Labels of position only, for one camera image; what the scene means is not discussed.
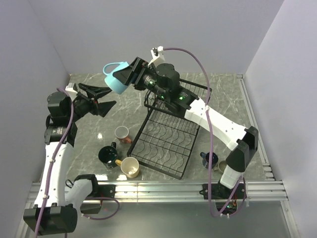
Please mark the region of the light blue mug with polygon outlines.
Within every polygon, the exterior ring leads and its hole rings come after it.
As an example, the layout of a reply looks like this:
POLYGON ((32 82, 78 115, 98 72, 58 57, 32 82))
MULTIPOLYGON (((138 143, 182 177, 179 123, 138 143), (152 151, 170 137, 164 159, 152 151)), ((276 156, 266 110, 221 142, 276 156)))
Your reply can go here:
POLYGON ((105 83, 106 85, 116 94, 120 95, 122 94, 127 88, 127 85, 124 85, 122 82, 120 82, 115 76, 114 73, 122 70, 126 67, 128 67, 129 64, 126 61, 122 61, 122 62, 112 62, 112 63, 108 63, 103 67, 103 73, 106 76, 105 77, 105 83), (112 65, 116 65, 116 67, 111 71, 111 72, 107 72, 107 68, 109 66, 112 65))

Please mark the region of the pink mug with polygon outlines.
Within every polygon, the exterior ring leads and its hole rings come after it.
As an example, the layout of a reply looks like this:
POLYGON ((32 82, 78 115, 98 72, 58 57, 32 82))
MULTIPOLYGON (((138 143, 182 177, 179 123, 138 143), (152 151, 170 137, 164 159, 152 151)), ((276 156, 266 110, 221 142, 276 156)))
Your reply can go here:
POLYGON ((119 126, 115 129, 115 137, 122 143, 132 143, 132 139, 129 136, 129 129, 125 126, 119 126))

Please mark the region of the black wire dish rack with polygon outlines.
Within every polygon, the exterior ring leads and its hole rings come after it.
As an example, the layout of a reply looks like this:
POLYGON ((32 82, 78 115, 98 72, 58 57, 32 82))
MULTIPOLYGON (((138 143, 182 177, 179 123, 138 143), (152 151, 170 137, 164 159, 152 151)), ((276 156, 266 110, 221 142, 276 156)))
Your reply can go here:
POLYGON ((209 133, 170 112, 154 93, 146 91, 147 115, 127 155, 136 158, 153 180, 163 178, 205 180, 201 152, 207 152, 209 133))

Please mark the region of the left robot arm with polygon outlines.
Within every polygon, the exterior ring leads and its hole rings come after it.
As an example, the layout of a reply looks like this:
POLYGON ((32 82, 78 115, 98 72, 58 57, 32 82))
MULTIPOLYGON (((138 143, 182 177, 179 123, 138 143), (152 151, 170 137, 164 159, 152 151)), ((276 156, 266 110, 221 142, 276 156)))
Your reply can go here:
POLYGON ((66 175, 72 158, 76 122, 86 114, 105 117, 115 101, 98 102, 111 92, 108 87, 69 84, 47 97, 45 166, 33 208, 27 208, 23 220, 35 236, 74 232, 81 205, 85 200, 104 201, 94 174, 79 175, 69 191, 65 191, 66 175))

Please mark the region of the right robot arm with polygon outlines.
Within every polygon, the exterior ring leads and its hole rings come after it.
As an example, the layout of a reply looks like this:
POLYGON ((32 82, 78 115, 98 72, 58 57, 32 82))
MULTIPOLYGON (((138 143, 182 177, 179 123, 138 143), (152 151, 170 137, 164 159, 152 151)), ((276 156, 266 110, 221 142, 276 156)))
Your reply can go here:
POLYGON ((220 139, 229 149, 227 166, 219 181, 220 196, 229 198, 258 149, 259 131, 246 128, 212 109, 197 94, 180 84, 180 75, 174 65, 161 63, 151 66, 141 58, 132 63, 119 62, 106 74, 105 83, 116 94, 122 94, 129 85, 134 89, 149 90, 157 95, 165 107, 180 118, 196 123, 220 139))

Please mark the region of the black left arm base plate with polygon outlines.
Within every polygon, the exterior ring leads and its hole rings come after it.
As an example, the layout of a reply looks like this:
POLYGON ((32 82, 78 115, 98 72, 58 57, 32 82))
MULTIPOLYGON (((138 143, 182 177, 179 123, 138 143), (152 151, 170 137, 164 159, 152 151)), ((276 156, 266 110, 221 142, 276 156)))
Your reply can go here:
POLYGON ((116 185, 114 184, 102 184, 102 185, 93 185, 92 192, 84 200, 103 200, 105 199, 114 199, 116 185))

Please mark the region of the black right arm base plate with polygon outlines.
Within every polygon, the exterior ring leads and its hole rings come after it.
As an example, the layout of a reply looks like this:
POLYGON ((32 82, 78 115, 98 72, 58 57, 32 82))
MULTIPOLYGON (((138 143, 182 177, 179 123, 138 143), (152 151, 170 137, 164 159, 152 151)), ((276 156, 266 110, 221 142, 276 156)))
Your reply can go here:
MULTIPOLYGON (((244 192, 245 192, 244 185, 240 183, 235 190, 234 195, 232 198, 237 199, 243 199, 244 198, 244 192)), ((231 195, 233 189, 229 189, 221 184, 215 184, 213 183, 211 185, 211 198, 214 200, 225 200, 228 199, 231 195)), ((202 185, 202 190, 199 191, 199 194, 203 196, 204 200, 208 200, 208 184, 204 183, 202 185)))

